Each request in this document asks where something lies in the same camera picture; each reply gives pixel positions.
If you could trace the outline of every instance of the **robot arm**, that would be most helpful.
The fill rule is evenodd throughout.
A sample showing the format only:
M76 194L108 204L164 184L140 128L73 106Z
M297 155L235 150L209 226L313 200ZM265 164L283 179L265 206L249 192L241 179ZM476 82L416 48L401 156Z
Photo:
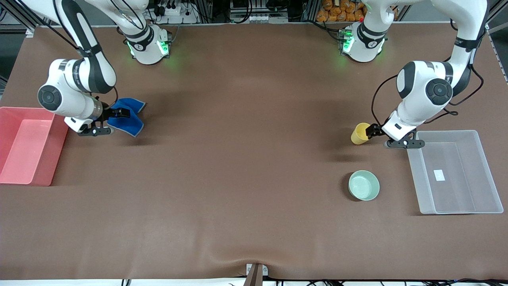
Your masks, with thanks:
M392 5L412 5L423 0L362 0L367 7L367 14L363 22L355 22L346 30L352 31L347 43L343 43L341 50L357 62L373 60L385 42L385 36L393 23L394 12Z
M435 116L467 87L470 65L485 33L486 0L432 0L432 3L456 20L455 46L447 62L413 61L399 72L397 91L402 102L381 128L394 141L402 140ZM372 128L367 133L372 135Z
M113 116L112 112L115 116L128 117L126 110L111 110L107 104L87 94L109 92L116 84L116 74L81 8L72 0L25 0L23 3L38 14L60 23L83 57L51 63L48 80L38 91L39 103L45 109L66 117L65 122L78 133L95 130L89 125L97 120L104 121L108 114ZM111 133L109 128L101 131ZM95 130L91 135L99 134Z
M113 20L128 40L132 55L142 64L152 65L169 55L170 34L149 25L143 11L148 0L85 0Z

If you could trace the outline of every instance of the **green led light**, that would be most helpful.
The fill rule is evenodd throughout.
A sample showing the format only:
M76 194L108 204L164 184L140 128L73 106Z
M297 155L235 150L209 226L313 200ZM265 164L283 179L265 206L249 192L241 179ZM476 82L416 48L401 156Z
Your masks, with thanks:
M161 50L162 54L168 53L168 44L167 43L157 41L157 45L158 45L159 49Z
M129 46L129 50L131 50L131 55L134 56L134 51L132 50L131 44L127 42L127 46Z
M355 41L355 37L350 36L350 38L344 43L344 49L342 51L343 52L351 51L351 46L353 45L354 41Z
M381 52L381 50L382 50L382 48L383 48L383 43L384 43L384 42L385 42L385 40L383 39L383 40L381 41L381 43L379 44L379 50L377 50L377 53L380 53L380 52Z

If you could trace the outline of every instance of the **blue towel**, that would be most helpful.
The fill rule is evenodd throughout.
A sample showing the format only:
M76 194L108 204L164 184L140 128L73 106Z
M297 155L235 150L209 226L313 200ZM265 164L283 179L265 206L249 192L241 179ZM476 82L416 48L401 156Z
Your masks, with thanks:
M132 137L138 136L139 132L143 130L145 126L141 119L137 116L139 112L145 107L145 102L134 99L134 98L120 98L118 101L113 104L111 108L126 108L130 109L131 117L118 117L118 118L110 118L108 119L108 125L122 130Z

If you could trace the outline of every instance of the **pink container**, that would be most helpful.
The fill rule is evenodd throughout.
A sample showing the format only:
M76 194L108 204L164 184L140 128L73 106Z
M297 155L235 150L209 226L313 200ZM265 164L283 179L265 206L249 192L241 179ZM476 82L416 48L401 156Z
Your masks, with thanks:
M67 130L43 108L0 107L0 184L51 185Z

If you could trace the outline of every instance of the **clear plastic bin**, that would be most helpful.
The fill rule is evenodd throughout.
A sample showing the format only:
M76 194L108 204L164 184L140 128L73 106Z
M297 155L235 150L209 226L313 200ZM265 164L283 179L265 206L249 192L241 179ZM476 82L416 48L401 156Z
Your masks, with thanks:
M0 184L49 186L68 129L43 108L0 107Z
M475 130L418 131L421 149L408 149L424 214L502 213L503 206Z

